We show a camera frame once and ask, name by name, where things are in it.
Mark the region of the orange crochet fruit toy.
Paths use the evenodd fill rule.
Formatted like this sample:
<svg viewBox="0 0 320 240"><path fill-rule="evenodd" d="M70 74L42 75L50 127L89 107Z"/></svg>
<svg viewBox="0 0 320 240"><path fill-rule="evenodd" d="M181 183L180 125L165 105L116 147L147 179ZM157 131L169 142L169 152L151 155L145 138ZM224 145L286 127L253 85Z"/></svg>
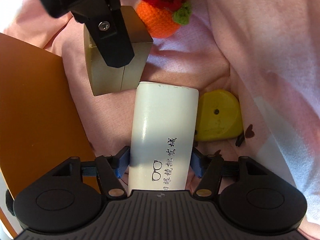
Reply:
<svg viewBox="0 0 320 240"><path fill-rule="evenodd" d="M192 6L189 0L140 0L136 13L151 37L169 38L189 24Z"/></svg>

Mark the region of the yellow plastic tape measure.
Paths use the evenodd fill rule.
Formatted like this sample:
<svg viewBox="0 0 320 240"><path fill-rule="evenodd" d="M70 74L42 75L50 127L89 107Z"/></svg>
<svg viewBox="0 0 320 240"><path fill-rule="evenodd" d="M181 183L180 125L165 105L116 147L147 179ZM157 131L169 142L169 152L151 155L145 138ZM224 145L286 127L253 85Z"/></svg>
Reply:
<svg viewBox="0 0 320 240"><path fill-rule="evenodd" d="M217 89L201 95L197 110L195 141L233 139L243 130L240 103L232 93Z"/></svg>

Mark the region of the small tan cardboard box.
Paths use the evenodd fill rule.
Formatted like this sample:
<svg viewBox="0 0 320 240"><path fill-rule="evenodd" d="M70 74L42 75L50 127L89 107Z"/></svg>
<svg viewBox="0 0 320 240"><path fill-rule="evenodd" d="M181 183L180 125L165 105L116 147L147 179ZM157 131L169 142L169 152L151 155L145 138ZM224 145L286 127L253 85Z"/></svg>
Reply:
<svg viewBox="0 0 320 240"><path fill-rule="evenodd" d="M93 95L137 88L153 39L131 6L122 6L118 17L84 25L84 51Z"/></svg>

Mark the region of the white glasses case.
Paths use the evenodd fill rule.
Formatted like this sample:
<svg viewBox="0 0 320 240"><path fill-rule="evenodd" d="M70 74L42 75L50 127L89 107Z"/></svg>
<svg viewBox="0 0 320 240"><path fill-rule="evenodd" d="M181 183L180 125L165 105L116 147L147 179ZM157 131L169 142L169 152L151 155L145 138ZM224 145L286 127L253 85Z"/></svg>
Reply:
<svg viewBox="0 0 320 240"><path fill-rule="evenodd" d="M199 91L140 82L136 90L128 190L185 189Z"/></svg>

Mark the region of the orange white cardboard box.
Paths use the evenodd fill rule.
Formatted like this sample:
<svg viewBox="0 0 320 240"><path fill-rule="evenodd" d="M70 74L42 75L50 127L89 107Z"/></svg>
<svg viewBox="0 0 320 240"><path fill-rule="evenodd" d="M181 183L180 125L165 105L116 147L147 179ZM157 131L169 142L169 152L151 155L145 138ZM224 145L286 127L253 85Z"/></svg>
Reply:
<svg viewBox="0 0 320 240"><path fill-rule="evenodd" d="M93 239L101 212L94 154L61 57L1 35L1 172L20 239Z"/></svg>

